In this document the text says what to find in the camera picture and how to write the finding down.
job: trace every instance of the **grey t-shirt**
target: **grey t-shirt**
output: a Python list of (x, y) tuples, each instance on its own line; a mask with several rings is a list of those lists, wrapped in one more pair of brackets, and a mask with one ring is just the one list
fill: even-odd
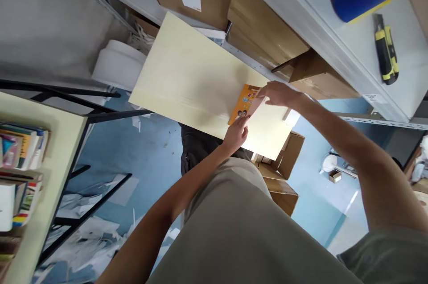
[(339, 259), (272, 201), (252, 163), (231, 158), (191, 202), (148, 283), (428, 283), (419, 232), (370, 232)]

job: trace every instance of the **shirt sleeve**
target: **shirt sleeve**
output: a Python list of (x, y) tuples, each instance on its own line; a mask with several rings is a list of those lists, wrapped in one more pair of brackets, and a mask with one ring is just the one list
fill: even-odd
[(428, 234), (371, 231), (337, 258), (364, 284), (428, 283)]

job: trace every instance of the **black metal table frame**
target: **black metal table frame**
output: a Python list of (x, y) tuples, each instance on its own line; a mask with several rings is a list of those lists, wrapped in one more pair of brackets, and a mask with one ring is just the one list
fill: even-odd
[[(35, 83), (2, 80), (2, 79), (0, 79), (0, 89), (35, 91), (35, 92), (39, 92), (39, 94), (32, 97), (31, 100), (42, 103), (43, 101), (46, 101), (49, 98), (59, 97), (61, 99), (68, 100), (68, 101), (93, 109), (89, 114), (85, 115), (87, 117), (87, 121), (85, 123), (85, 127), (83, 128), (82, 136), (80, 137), (76, 152), (74, 153), (70, 170), (69, 170), (66, 182), (64, 184), (64, 187), (62, 188), (61, 196), (59, 198), (57, 207), (55, 208), (54, 218), (52, 220), (52, 223), (49, 229), (52, 229), (52, 227), (54, 226), (70, 226), (70, 227), (58, 239), (56, 239), (55, 242), (53, 242), (48, 248), (46, 248), (40, 254), (39, 261), (37, 263), (37, 267), (39, 267), (132, 176), (131, 173), (126, 174), (126, 176), (116, 186), (114, 186), (105, 196), (103, 196), (100, 199), (100, 201), (98, 201), (94, 205), (94, 207), (92, 207), (89, 211), (87, 211), (82, 217), (80, 218), (55, 217), (57, 214), (58, 208), (61, 204), (62, 197), (66, 192), (68, 181), (70, 181), (70, 179), (80, 175), (81, 173), (91, 168), (90, 165), (84, 165), (83, 167), (74, 171), (74, 166), (76, 165), (76, 161), (82, 149), (83, 141), (88, 132), (89, 126), (93, 123), (100, 123), (100, 122), (117, 120), (122, 118), (129, 118), (129, 117), (134, 117), (139, 115), (147, 115), (153, 112), (145, 109), (132, 110), (132, 111), (116, 111), (114, 109), (101, 106), (96, 103), (92, 103), (90, 101), (83, 100), (81, 98), (73, 96), (73, 95), (92, 95), (92, 96), (100, 96), (100, 97), (120, 98), (121, 95), (117, 92), (112, 93), (112, 92), (103, 92), (103, 91), (92, 91), (92, 90), (84, 90), (84, 89), (76, 89), (76, 88), (48, 86), (48, 85), (41, 85), (41, 84), (35, 84)], [(48, 235), (49, 234), (47, 234), (45, 238), (45, 242), (43, 246), (46, 243)]]

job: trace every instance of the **dark trousers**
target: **dark trousers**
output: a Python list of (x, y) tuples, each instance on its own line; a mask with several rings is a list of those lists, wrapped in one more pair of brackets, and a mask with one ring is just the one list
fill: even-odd
[[(205, 157), (211, 154), (223, 140), (208, 135), (199, 130), (179, 123), (181, 127), (181, 142), (183, 143), (183, 154), (181, 156), (181, 175), (184, 176), (194, 166), (199, 164)], [(239, 148), (232, 157), (250, 161), (250, 153)]]

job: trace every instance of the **stack of books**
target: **stack of books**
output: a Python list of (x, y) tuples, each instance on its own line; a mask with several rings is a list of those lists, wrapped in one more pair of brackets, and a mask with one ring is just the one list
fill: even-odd
[(0, 232), (28, 223), (41, 191), (43, 175), (0, 169)]
[(0, 122), (0, 167), (38, 169), (49, 141), (49, 131), (19, 123)]

